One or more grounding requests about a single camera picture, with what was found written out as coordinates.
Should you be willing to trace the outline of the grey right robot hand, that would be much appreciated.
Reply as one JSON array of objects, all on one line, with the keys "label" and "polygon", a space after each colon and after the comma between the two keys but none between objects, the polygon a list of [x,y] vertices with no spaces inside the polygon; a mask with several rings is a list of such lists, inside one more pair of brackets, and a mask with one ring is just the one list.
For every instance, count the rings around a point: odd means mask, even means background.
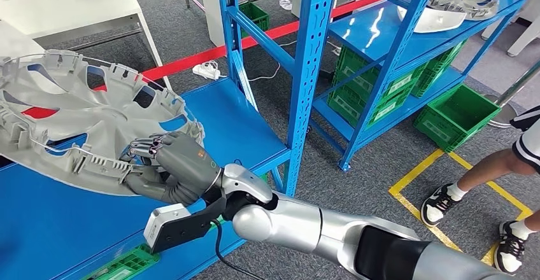
[{"label": "grey right robot hand", "polygon": [[193,204],[213,186],[221,172],[207,151],[183,132],[131,141],[122,158],[134,157],[139,157],[144,166],[126,175],[124,183],[138,195],[168,204]]}]

